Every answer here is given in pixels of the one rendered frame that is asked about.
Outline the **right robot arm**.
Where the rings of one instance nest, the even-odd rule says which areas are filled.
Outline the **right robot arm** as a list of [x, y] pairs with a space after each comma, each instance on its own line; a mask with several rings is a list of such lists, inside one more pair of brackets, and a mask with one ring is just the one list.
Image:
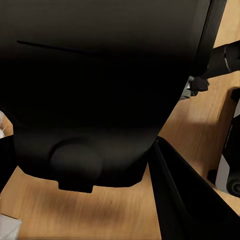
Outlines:
[[208, 79], [231, 74], [240, 70], [240, 40], [218, 46], [212, 50], [206, 73], [195, 77], [189, 84], [190, 96], [208, 90]]

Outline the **camera tripod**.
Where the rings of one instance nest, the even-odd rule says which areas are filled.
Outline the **camera tripod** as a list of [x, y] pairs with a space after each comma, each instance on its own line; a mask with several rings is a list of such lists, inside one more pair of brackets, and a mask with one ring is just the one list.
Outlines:
[[193, 76], [189, 76], [186, 84], [185, 84], [185, 87], [182, 91], [182, 94], [181, 94], [181, 97], [180, 97], [180, 100], [185, 100], [187, 98], [190, 98], [191, 97], [191, 90], [189, 90], [190, 88], [190, 83], [192, 83], [194, 80]]

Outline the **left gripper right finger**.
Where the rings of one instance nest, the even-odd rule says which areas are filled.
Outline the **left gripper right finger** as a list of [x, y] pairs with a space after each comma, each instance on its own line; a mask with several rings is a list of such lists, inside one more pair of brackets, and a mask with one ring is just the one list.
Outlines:
[[240, 217], [160, 136], [148, 166], [162, 240], [240, 240]]

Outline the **digital camera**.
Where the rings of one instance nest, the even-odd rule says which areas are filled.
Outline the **digital camera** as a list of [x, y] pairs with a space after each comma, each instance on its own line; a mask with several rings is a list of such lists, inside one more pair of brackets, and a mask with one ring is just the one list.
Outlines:
[[0, 0], [0, 110], [17, 165], [92, 193], [142, 181], [227, 0]]

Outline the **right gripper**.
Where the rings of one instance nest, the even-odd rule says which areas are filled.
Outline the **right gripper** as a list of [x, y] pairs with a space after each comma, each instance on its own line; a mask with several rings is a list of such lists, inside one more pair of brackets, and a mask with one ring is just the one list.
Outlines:
[[188, 90], [191, 91], [190, 96], [196, 96], [198, 92], [207, 91], [209, 78], [231, 74], [232, 71], [226, 59], [226, 46], [227, 44], [221, 45], [212, 50], [206, 73], [202, 76], [195, 77], [189, 84], [190, 88], [188, 88]]

